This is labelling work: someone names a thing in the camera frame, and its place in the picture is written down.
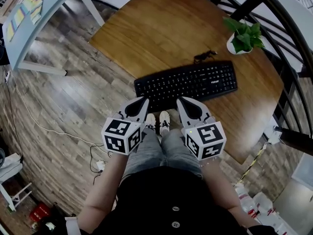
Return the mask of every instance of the colorful paper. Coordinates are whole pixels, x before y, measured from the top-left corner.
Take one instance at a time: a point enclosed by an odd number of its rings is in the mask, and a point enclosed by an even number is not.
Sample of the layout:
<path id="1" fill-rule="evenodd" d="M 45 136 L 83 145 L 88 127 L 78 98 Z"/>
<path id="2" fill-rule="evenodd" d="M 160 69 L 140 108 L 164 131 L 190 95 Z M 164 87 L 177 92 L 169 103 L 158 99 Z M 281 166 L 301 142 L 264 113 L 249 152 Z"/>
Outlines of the colorful paper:
<path id="1" fill-rule="evenodd" d="M 41 18 L 41 10 L 43 6 L 43 0 L 23 0 L 17 12 L 15 13 L 13 19 L 7 28 L 7 38 L 9 41 L 14 37 L 15 32 L 18 27 L 30 13 L 30 19 L 35 24 Z"/>

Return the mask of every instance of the green leaves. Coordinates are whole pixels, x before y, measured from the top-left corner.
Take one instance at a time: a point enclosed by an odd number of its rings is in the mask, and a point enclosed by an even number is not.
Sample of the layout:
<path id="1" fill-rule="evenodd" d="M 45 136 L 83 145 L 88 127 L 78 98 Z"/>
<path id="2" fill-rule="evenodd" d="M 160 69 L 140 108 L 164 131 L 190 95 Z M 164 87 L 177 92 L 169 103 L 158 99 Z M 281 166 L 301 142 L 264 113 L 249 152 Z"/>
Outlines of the green leaves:
<path id="1" fill-rule="evenodd" d="M 231 41 L 236 53 L 239 51 L 250 51 L 253 47 L 264 48 L 261 38 L 260 23 L 249 26 L 232 18 L 223 18 L 225 25 L 235 33 Z"/>
<path id="2" fill-rule="evenodd" d="M 232 18 L 223 17 L 225 25 L 231 30 L 236 31 L 243 23 L 238 22 Z"/>

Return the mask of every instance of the white box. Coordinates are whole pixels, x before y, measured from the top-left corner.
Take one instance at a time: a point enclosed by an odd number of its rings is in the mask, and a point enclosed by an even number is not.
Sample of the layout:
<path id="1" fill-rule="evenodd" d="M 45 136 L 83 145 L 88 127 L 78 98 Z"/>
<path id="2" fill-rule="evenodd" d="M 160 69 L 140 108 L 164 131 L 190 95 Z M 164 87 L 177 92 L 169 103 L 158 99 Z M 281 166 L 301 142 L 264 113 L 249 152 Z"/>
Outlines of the white box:
<path id="1" fill-rule="evenodd" d="M 143 124 L 116 118 L 107 118 L 101 131 L 107 151 L 129 155 L 142 140 Z"/>
<path id="2" fill-rule="evenodd" d="M 185 138 L 185 145 L 199 161 L 220 155 L 226 143 L 221 122 L 186 129 Z"/>

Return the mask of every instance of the black shirt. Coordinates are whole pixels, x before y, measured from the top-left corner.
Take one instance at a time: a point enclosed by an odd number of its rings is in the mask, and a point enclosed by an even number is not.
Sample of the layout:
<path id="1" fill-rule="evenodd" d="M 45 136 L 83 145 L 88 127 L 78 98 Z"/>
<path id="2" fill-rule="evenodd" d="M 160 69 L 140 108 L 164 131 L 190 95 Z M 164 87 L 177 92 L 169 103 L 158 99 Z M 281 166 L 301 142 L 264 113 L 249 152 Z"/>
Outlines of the black shirt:
<path id="1" fill-rule="evenodd" d="M 115 210 L 93 235 L 122 232 L 182 234 L 247 234 L 232 214 L 214 204 L 203 180 L 189 171 L 157 167 L 123 181 Z M 276 234 L 272 227 L 256 226 L 253 235 Z"/>

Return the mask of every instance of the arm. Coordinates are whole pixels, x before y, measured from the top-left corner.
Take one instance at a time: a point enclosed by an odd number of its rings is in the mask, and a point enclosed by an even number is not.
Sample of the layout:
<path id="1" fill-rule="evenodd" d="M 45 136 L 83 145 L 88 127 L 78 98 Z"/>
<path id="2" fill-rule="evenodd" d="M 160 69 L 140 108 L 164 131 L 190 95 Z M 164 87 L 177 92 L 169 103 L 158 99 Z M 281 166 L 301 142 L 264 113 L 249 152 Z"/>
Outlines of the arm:
<path id="1" fill-rule="evenodd" d="M 128 156 L 112 154 L 108 165 L 91 188 L 84 207 L 78 215 L 80 229 L 91 234 L 111 212 L 127 160 Z"/>
<path id="2" fill-rule="evenodd" d="M 207 164 L 206 161 L 200 163 L 203 165 L 201 170 L 204 180 L 212 193 L 215 203 L 227 209 L 237 222 L 246 228 L 260 225 L 241 208 L 238 195 L 220 169 L 219 162 L 215 160 L 211 161 L 210 164 Z"/>

